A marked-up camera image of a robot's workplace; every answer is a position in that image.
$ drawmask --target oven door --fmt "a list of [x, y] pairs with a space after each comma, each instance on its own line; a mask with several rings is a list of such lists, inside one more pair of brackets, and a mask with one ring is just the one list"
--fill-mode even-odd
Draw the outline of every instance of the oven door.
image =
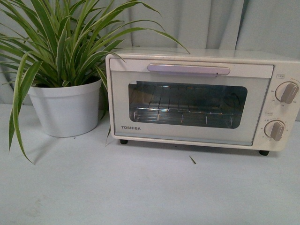
[[111, 60], [116, 136], [252, 145], [273, 66]]

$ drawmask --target oven window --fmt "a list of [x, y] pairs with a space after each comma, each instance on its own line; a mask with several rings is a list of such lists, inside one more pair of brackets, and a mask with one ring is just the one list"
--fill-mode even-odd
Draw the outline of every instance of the oven window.
[[247, 89], [237, 86], [134, 82], [129, 84], [133, 122], [235, 129]]

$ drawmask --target plant pot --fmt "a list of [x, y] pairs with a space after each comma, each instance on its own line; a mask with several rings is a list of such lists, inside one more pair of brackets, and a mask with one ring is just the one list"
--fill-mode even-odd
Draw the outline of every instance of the plant pot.
[[74, 87], [30, 87], [29, 96], [46, 134], [71, 137], [91, 131], [98, 123], [101, 80]]

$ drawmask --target oven handle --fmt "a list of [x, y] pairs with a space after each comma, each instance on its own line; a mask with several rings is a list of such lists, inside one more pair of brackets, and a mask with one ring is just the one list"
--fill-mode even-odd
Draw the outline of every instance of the oven handle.
[[219, 76], [228, 75], [230, 68], [226, 67], [204, 67], [189, 65], [172, 65], [172, 64], [149, 64], [147, 69], [150, 72], [158, 72], [159, 74], [168, 75], [198, 75], [198, 76]]

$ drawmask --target timer knob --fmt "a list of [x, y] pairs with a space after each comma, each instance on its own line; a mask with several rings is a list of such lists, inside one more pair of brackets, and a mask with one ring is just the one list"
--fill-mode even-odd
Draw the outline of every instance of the timer knob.
[[278, 86], [275, 92], [276, 98], [287, 104], [292, 103], [299, 91], [299, 87], [293, 82], [285, 82]]
[[273, 138], [277, 142], [280, 141], [284, 130], [285, 130], [285, 125], [283, 122], [281, 122], [279, 120], [271, 121], [264, 128], [265, 134], [268, 137]]

